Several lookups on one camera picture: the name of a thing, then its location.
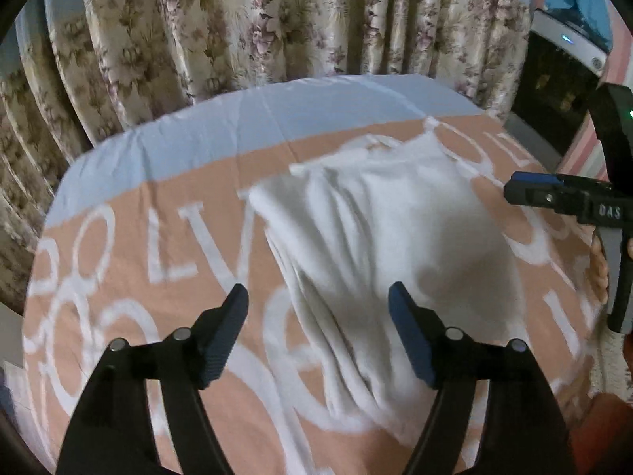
floral curtain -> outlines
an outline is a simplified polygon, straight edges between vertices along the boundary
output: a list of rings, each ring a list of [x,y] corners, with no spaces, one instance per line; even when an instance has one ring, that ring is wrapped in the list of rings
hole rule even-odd
[[[80,0],[64,19],[54,1],[29,0],[0,47],[0,298],[17,309],[61,176],[109,136],[341,73],[425,74],[504,119],[530,26],[521,0]]]

folded white garment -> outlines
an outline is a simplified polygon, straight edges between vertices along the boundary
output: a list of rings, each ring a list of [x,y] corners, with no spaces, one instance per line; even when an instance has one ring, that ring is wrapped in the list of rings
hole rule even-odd
[[[434,393],[415,379],[390,319],[396,281],[477,341],[525,337],[512,252],[431,131],[293,166],[249,200],[322,362],[333,414],[360,408],[404,444],[419,437]]]

silver bolt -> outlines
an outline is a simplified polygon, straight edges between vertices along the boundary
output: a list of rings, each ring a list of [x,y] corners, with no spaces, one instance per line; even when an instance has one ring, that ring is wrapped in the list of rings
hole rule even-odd
[[[127,346],[127,341],[124,338],[116,338],[110,342],[109,349],[113,352],[118,352]]]
[[[457,329],[455,327],[447,328],[445,334],[446,337],[451,341],[461,341],[461,339],[464,337],[464,333],[460,329]]]
[[[510,347],[515,352],[520,353],[523,353],[527,350],[527,344],[525,344],[525,341],[522,341],[521,339],[513,339],[512,341],[510,341]]]
[[[186,339],[189,339],[190,337],[191,337],[191,329],[187,327],[181,327],[179,329],[176,329],[173,332],[173,339],[175,339],[176,341],[185,341]]]

striped wall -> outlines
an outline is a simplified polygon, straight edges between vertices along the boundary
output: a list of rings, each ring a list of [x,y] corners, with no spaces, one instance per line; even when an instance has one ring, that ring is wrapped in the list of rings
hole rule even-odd
[[[536,7],[542,7],[542,4],[543,0],[534,2]],[[613,30],[613,50],[609,55],[603,80],[625,84],[633,88],[633,51],[631,48],[633,37],[615,7],[610,2],[608,6]],[[605,158],[589,117],[585,119],[585,123],[564,156],[558,171],[606,180]]]

